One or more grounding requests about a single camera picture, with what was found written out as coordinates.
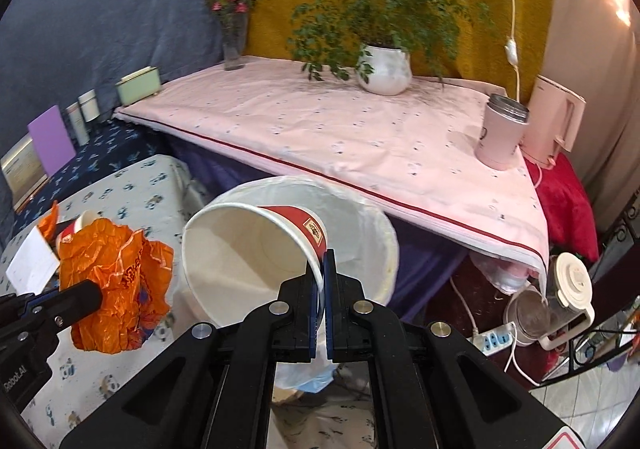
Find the red white paper cup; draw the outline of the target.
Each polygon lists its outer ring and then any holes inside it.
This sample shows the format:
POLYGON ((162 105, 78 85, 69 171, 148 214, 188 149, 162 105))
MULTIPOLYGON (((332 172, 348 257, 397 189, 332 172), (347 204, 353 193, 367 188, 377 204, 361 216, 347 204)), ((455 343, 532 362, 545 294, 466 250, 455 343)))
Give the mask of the red white paper cup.
POLYGON ((288 279, 310 273, 321 292, 327 249, 326 227, 305 207, 231 202, 210 204, 189 220, 181 257, 198 305, 226 327, 274 301, 288 279))

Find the orange plastic wrapper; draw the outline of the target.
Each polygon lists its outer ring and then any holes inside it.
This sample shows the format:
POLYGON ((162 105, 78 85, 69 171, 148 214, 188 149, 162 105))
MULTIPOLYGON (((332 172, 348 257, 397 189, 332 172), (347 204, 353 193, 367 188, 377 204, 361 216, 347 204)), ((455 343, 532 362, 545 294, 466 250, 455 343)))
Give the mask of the orange plastic wrapper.
POLYGON ((98 311, 72 326, 74 346, 110 355, 140 348, 169 313, 174 250, 141 229, 103 217, 64 238, 55 232, 57 225, 58 204, 53 204, 37 228, 56 242, 61 289, 91 281, 103 297, 98 311))

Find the white lined trash bin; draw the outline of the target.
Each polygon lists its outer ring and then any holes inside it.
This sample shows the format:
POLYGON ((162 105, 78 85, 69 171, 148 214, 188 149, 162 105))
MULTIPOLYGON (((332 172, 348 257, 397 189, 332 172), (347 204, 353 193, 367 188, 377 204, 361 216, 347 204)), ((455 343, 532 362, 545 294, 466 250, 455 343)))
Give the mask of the white lined trash bin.
MULTIPOLYGON (((317 177, 282 176, 243 183, 214 202, 309 210, 322 222, 337 271, 359 280, 367 299, 390 301, 399 266, 396 232, 382 210, 357 192, 317 177)), ((216 325, 232 325, 273 301, 284 280, 307 268, 302 249, 281 228, 259 217, 250 222, 258 230, 241 243, 246 261, 218 269, 200 293, 216 325)))

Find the white paper slip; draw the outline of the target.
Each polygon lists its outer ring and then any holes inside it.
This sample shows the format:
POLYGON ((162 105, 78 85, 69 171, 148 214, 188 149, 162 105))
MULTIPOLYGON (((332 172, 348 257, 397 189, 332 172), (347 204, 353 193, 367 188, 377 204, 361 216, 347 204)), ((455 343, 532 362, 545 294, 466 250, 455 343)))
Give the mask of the white paper slip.
POLYGON ((6 275, 18 294, 40 294, 59 265, 49 243, 35 227, 16 251, 6 275))

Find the white power strip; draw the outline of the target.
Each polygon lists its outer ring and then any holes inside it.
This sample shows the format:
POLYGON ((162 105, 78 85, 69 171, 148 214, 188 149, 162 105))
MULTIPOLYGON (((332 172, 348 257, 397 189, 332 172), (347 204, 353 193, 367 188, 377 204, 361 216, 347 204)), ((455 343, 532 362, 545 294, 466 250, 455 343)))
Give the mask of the white power strip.
POLYGON ((516 345, 515 323, 510 321, 492 330, 473 334, 469 341, 485 356, 492 357, 501 351, 514 351, 516 345))

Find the gold white book box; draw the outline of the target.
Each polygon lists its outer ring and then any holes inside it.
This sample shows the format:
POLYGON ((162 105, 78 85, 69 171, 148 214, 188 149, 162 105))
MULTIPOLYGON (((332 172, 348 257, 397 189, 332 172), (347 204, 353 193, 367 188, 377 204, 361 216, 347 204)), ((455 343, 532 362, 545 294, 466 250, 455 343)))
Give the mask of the gold white book box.
POLYGON ((12 193, 12 207, 18 213, 48 181, 32 137, 25 135, 1 159, 2 174, 12 193))

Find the pink tablecloth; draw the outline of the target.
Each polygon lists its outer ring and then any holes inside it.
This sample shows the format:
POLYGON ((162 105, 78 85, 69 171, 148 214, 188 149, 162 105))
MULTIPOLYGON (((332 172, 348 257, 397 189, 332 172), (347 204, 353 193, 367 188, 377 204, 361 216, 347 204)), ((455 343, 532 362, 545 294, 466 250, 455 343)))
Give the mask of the pink tablecloth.
POLYGON ((250 58, 241 70, 173 80, 115 114, 263 172, 344 184, 390 215, 544 277, 548 226, 524 161, 500 172, 474 153, 488 99, 426 77, 383 97, 250 58))

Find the white blender jug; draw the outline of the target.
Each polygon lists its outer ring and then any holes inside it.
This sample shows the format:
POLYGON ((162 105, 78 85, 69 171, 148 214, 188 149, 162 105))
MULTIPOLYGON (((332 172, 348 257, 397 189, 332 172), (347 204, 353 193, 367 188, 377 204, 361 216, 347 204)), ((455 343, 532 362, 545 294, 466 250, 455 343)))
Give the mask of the white blender jug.
POLYGON ((592 284, 584 263, 561 253, 550 261, 546 291, 535 285, 515 293, 506 306, 504 322, 515 325, 518 346, 538 343, 553 351, 593 324, 592 284))

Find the navy palm print cloth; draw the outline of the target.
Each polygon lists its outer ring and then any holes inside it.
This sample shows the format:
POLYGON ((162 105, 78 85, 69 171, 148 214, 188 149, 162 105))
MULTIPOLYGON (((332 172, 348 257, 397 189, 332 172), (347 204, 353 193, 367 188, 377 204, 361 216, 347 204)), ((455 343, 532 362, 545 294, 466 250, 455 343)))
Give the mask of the navy palm print cloth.
POLYGON ((53 201, 61 203, 119 169, 167 151, 166 141, 155 131, 120 120, 101 125, 96 135, 78 149, 73 160, 54 174, 21 212, 14 214, 9 239, 45 212, 53 201))

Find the pink thermos mug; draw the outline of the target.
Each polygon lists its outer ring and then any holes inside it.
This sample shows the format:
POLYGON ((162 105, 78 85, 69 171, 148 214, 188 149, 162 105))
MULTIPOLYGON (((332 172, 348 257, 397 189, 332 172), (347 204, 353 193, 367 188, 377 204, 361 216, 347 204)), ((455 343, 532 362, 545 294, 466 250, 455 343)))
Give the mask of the pink thermos mug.
POLYGON ((474 149, 477 160, 495 170, 511 168, 528 120, 529 109, 525 105, 502 94, 491 94, 474 149))

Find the mint green tissue box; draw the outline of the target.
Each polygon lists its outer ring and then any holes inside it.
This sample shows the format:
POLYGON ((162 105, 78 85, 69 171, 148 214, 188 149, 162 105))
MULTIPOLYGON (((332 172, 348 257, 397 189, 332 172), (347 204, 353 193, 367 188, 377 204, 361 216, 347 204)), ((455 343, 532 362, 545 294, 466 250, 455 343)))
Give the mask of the mint green tissue box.
POLYGON ((162 88, 160 72, 156 66, 146 66, 125 75, 116 90, 122 106, 132 105, 144 98, 157 94, 162 88))

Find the pink electric kettle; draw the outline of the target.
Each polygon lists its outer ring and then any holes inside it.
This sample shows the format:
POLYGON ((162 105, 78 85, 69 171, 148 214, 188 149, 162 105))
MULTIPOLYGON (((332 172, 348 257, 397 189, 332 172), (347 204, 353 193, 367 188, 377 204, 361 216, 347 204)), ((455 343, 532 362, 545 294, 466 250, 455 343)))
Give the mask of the pink electric kettle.
POLYGON ((558 155, 572 151, 586 105, 576 92, 538 75, 527 105, 523 155, 543 169, 554 169, 558 155))

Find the potted green plant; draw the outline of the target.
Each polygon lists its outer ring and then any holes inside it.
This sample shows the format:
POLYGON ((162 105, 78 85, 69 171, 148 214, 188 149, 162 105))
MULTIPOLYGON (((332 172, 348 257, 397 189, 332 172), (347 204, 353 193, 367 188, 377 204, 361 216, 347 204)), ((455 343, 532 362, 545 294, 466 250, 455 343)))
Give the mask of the potted green plant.
POLYGON ((461 27, 491 26, 480 0, 299 0, 291 10, 288 51, 311 82, 332 75, 370 83, 381 69, 373 51, 417 53, 436 75, 457 59, 461 27))

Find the glass vase with pink flowers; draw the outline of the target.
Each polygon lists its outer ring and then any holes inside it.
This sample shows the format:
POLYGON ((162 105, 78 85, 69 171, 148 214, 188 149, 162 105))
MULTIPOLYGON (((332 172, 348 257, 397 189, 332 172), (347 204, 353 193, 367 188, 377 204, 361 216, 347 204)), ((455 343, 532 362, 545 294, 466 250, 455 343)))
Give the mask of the glass vase with pink flowers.
POLYGON ((235 71, 243 68, 242 53, 246 41, 250 0, 205 0, 205 5, 220 24, 224 69, 235 71))

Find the blue grey blanket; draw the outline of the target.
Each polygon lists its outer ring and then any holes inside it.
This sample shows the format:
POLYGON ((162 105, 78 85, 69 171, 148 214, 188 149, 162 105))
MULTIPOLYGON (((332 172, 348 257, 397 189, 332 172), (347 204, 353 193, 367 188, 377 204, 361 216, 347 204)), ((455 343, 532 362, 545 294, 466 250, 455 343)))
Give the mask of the blue grey blanket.
POLYGON ((88 90, 111 113, 116 83, 139 68, 171 80, 221 59, 204 0, 12 0, 1 18, 1 150, 88 90))

